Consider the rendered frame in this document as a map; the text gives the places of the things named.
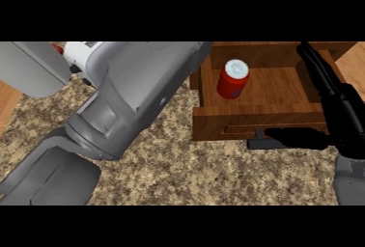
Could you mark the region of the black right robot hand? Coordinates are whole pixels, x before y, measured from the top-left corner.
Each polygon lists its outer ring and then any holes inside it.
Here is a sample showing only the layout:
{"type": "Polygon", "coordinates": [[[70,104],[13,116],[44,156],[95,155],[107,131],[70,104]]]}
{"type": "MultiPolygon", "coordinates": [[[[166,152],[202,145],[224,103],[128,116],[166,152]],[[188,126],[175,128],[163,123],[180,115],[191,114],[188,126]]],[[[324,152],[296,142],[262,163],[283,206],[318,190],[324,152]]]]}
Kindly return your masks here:
{"type": "Polygon", "coordinates": [[[335,146],[342,156],[365,159],[365,101],[308,41],[298,52],[318,91],[329,132],[311,127],[273,127],[264,133],[286,147],[323,151],[335,146]]]}

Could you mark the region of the brown wooden drawer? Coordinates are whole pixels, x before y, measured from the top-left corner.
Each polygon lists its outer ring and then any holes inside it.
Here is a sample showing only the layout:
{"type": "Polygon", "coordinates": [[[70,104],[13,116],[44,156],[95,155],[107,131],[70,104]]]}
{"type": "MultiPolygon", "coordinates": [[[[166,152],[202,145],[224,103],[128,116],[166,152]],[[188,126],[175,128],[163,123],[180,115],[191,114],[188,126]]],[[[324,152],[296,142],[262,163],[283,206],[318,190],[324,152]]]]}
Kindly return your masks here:
{"type": "Polygon", "coordinates": [[[256,139],[256,131],[273,127],[311,127],[327,132],[321,111],[302,113],[250,113],[230,107],[193,108],[193,140],[221,141],[256,139]]]}
{"type": "Polygon", "coordinates": [[[218,41],[190,77],[191,89],[200,95],[197,107],[230,107],[250,113],[323,112],[298,46],[295,41],[218,41]],[[231,59],[249,64],[250,78],[240,97],[225,99],[218,85],[224,64],[231,59]]]}

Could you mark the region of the brown wooden drawer front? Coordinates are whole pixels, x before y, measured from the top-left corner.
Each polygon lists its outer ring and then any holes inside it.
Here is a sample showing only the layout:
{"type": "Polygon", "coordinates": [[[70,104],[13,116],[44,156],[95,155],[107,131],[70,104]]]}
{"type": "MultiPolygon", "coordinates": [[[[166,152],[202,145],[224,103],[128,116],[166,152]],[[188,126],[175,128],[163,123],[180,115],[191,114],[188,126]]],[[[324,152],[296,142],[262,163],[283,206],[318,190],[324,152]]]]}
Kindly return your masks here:
{"type": "Polygon", "coordinates": [[[327,132],[321,111],[302,113],[250,113],[230,107],[193,108],[193,140],[221,141],[256,139],[256,131],[273,127],[311,127],[327,132]]]}

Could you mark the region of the red can with white lid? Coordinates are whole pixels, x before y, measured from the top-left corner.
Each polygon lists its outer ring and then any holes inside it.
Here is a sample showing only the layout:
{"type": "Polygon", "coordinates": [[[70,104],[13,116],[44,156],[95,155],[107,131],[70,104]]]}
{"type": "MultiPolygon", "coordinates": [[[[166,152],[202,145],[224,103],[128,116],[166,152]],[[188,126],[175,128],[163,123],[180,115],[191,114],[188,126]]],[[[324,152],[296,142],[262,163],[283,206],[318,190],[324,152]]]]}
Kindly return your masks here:
{"type": "Polygon", "coordinates": [[[225,99],[236,99],[245,90],[250,78],[250,68],[245,61],[231,59],[221,72],[218,92],[225,99]]]}

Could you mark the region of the white appliance with black knobs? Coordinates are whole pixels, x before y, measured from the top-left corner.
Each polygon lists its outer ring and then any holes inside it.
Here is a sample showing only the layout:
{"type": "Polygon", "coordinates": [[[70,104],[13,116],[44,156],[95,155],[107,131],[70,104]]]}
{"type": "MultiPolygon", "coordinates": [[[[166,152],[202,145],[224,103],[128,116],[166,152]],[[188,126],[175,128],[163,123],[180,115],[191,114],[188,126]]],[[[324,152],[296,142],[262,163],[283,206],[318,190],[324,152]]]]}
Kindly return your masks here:
{"type": "Polygon", "coordinates": [[[92,87],[97,87],[97,83],[91,77],[88,65],[101,45],[101,41],[69,41],[64,46],[63,57],[70,64],[70,71],[79,75],[85,83],[92,87]]]}

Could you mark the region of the grey appliance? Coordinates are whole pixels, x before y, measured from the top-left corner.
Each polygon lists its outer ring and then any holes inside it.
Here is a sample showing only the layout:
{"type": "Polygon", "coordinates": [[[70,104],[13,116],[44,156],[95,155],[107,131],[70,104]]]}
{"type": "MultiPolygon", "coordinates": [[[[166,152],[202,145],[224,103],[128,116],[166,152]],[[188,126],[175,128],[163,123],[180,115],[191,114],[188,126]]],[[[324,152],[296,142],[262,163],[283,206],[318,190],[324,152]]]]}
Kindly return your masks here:
{"type": "Polygon", "coordinates": [[[70,78],[69,62],[48,41],[0,41],[0,80],[24,94],[52,96],[70,78]]]}

